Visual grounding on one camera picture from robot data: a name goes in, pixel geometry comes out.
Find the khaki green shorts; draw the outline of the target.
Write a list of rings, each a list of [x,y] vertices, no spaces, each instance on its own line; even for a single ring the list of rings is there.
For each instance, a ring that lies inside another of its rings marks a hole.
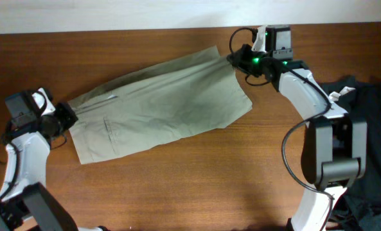
[[[216,47],[104,83],[70,101],[82,164],[149,150],[225,128],[253,104]]]

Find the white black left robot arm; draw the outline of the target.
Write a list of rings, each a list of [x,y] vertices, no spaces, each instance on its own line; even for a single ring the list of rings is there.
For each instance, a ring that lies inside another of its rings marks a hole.
[[[11,115],[0,144],[8,155],[0,190],[0,230],[15,230],[34,219],[33,230],[79,230],[71,215],[46,189],[51,143],[78,120],[67,103],[52,104],[41,87],[5,99]]]

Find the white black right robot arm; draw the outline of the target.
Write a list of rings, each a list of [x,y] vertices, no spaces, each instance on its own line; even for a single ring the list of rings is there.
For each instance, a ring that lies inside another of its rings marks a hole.
[[[367,122],[336,104],[315,81],[307,64],[293,58],[290,26],[248,30],[252,44],[230,50],[228,62],[247,77],[264,76],[265,82],[286,97],[303,119],[281,143],[282,161],[304,189],[286,229],[326,230],[335,204],[366,171]],[[306,128],[301,155],[304,181],[290,168],[286,152],[288,138],[302,126]]]

